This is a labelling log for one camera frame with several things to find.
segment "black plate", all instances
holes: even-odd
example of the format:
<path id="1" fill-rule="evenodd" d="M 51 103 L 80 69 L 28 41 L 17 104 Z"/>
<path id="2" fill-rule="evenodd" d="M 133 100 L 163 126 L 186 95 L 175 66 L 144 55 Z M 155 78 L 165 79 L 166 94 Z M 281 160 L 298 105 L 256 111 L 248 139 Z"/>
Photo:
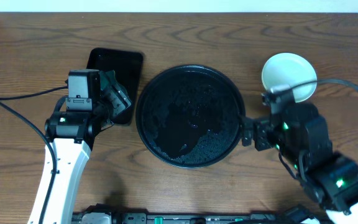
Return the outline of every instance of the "black plate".
<path id="1" fill-rule="evenodd" d="M 178 167 L 204 167 L 227 156 L 245 116 L 239 90 L 219 71 L 201 65 L 174 67 L 143 90 L 136 125 L 146 147 Z"/>
<path id="2" fill-rule="evenodd" d="M 125 87 L 129 99 L 132 101 L 133 106 L 118 115 L 113 120 L 114 124 L 131 123 L 142 64 L 143 55 L 138 52 L 95 48 L 89 55 L 86 68 L 97 69 L 104 72 L 111 70 L 116 71 L 117 81 Z"/>

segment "white wall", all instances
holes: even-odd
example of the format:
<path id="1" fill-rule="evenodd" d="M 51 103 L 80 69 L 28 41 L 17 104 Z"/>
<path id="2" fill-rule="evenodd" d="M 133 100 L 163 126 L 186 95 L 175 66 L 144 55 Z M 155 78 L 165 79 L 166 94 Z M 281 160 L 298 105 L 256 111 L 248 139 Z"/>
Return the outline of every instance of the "white wall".
<path id="1" fill-rule="evenodd" d="M 0 0 L 0 12 L 358 12 L 358 0 Z"/>

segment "wooden table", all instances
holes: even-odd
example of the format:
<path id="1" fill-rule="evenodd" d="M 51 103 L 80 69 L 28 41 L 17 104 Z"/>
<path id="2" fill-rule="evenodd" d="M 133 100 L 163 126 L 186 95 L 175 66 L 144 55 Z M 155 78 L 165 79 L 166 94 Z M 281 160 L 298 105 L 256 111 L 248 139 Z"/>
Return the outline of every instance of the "wooden table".
<path id="1" fill-rule="evenodd" d="M 175 65 L 213 67 L 240 89 L 251 118 L 268 112 L 260 102 L 260 72 L 279 52 L 304 56 L 319 78 L 358 84 L 358 14 L 0 13 L 0 96 L 62 86 L 70 69 L 86 67 L 95 47 L 144 53 L 138 95 L 154 76 Z M 9 105 L 42 128 L 64 93 Z M 312 102 L 328 121 L 334 149 L 358 162 L 358 94 L 324 85 Z M 38 135 L 0 107 L 0 223 L 28 220 L 44 156 Z M 282 211 L 302 203 L 318 211 L 291 180 L 276 150 L 238 145 L 213 166 L 179 169 L 145 148 L 135 121 L 96 138 L 75 210 L 96 203 L 192 213 Z"/>

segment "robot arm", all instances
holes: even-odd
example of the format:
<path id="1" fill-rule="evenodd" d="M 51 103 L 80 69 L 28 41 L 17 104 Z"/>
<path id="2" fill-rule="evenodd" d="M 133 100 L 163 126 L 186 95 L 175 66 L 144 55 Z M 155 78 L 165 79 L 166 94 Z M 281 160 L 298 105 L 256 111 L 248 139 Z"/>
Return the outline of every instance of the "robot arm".
<path id="1" fill-rule="evenodd" d="M 44 223 L 71 223 L 78 184 L 90 158 L 91 149 L 84 141 L 77 144 L 74 139 L 63 138 L 54 139 L 51 146 L 58 158 L 58 172 L 45 211 Z M 44 171 L 28 224 L 39 222 L 47 194 L 52 170 L 52 158 L 47 147 L 45 155 Z"/>
<path id="2" fill-rule="evenodd" d="M 66 103 L 66 111 L 60 111 Z M 28 221 L 33 223 L 71 223 L 78 184 L 90 158 L 94 139 L 117 115 L 131 106 L 125 89 L 115 81 L 114 71 L 71 70 L 68 97 L 58 101 L 45 123 L 45 132 L 57 162 L 47 207 L 52 176 L 52 157 L 45 147 L 45 164 L 34 207 Z"/>
<path id="3" fill-rule="evenodd" d="M 270 90 L 262 98 L 268 118 L 242 118 L 244 146 L 263 151 L 275 147 L 291 176 L 335 223 L 358 220 L 358 165 L 333 152 L 325 119 L 311 103 L 295 103 L 292 91 Z M 296 175 L 281 156 L 295 168 Z"/>

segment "black round tray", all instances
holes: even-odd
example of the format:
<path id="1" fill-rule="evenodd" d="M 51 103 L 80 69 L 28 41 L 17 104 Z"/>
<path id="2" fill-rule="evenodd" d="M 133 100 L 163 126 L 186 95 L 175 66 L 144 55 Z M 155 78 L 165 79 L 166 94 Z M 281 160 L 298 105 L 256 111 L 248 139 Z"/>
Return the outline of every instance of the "black round tray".
<path id="1" fill-rule="evenodd" d="M 201 65 L 157 75 L 144 88 L 136 125 L 146 147 L 178 167 L 204 167 L 226 157 L 240 139 L 245 116 L 239 90 L 228 77 Z"/>

